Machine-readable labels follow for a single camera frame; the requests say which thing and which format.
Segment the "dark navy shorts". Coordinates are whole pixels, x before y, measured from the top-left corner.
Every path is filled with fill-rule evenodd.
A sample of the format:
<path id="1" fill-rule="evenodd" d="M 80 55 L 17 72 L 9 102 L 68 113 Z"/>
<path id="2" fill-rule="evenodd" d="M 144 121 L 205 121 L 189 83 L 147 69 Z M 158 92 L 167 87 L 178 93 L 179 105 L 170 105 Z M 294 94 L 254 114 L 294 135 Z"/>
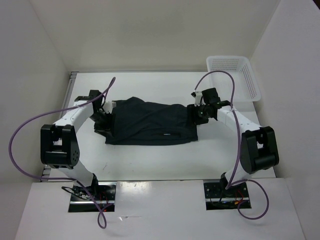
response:
<path id="1" fill-rule="evenodd" d="M 116 101 L 105 137 L 106 144 L 123 146 L 173 146 L 197 140 L 197 126 L 186 106 L 137 97 Z"/>

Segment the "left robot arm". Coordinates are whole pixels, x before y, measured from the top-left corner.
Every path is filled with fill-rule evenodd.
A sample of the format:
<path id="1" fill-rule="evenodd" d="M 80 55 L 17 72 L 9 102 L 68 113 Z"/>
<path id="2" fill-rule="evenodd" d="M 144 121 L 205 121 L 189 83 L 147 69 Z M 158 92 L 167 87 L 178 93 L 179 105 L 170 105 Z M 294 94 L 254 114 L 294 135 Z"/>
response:
<path id="1" fill-rule="evenodd" d="M 90 90 L 88 96 L 78 96 L 70 110 L 67 110 L 53 124 L 45 124 L 40 130 L 40 159 L 52 169 L 58 169 L 68 179 L 81 182 L 82 194 L 89 200 L 96 199 L 100 187 L 96 175 L 80 160 L 77 132 L 86 120 L 94 122 L 94 131 L 106 134 L 111 129 L 114 101 L 106 102 L 106 94 Z"/>

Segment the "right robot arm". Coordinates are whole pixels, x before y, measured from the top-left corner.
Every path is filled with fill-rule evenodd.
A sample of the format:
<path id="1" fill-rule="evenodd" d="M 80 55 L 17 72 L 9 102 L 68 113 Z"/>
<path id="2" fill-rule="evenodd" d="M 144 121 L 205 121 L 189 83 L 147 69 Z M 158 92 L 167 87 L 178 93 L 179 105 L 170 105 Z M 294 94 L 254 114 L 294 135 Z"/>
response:
<path id="1" fill-rule="evenodd" d="M 233 169 L 220 177 L 219 191 L 230 197 L 237 185 L 258 171 L 268 170 L 279 164 L 279 153 L 275 131 L 270 126 L 261 126 L 241 114 L 228 100 L 222 101 L 215 88 L 191 93 L 194 104 L 188 105 L 195 125 L 209 119 L 224 124 L 237 136 L 237 157 Z"/>

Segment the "white perforated plastic basket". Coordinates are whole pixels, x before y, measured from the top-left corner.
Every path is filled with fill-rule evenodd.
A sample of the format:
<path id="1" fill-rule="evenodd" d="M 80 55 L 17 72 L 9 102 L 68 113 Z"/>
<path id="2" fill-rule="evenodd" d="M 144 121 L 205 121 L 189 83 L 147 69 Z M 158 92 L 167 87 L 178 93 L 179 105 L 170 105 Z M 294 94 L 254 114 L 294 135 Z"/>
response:
<path id="1" fill-rule="evenodd" d="M 244 56 L 215 55 L 206 59 L 212 87 L 216 88 L 223 100 L 230 100 L 234 88 L 233 101 L 258 102 L 261 92 L 249 60 Z"/>

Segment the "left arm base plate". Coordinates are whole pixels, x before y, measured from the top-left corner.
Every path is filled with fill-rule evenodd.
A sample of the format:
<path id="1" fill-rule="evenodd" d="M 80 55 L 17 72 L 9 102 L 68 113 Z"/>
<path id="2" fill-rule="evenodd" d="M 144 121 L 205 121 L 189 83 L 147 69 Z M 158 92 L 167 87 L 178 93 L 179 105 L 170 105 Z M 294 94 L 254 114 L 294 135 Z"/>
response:
<path id="1" fill-rule="evenodd" d="M 90 194 L 94 197 L 99 208 L 103 212 L 115 211 L 116 199 L 116 182 L 99 182 L 98 192 L 94 193 L 92 189 L 87 188 Z M 73 187 L 62 186 L 62 190 L 70 194 L 69 213 L 83 213 L 83 212 L 98 212 L 94 202 L 89 195 L 80 186 Z"/>

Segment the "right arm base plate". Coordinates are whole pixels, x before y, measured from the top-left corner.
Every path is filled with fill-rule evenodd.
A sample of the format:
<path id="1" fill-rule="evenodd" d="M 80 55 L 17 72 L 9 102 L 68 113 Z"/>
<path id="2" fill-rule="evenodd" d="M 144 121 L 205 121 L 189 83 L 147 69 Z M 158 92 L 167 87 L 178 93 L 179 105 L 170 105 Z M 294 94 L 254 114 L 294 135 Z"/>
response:
<path id="1" fill-rule="evenodd" d="M 206 210 L 251 209 L 250 197 L 246 183 L 241 183 L 228 190 L 218 180 L 203 182 Z"/>

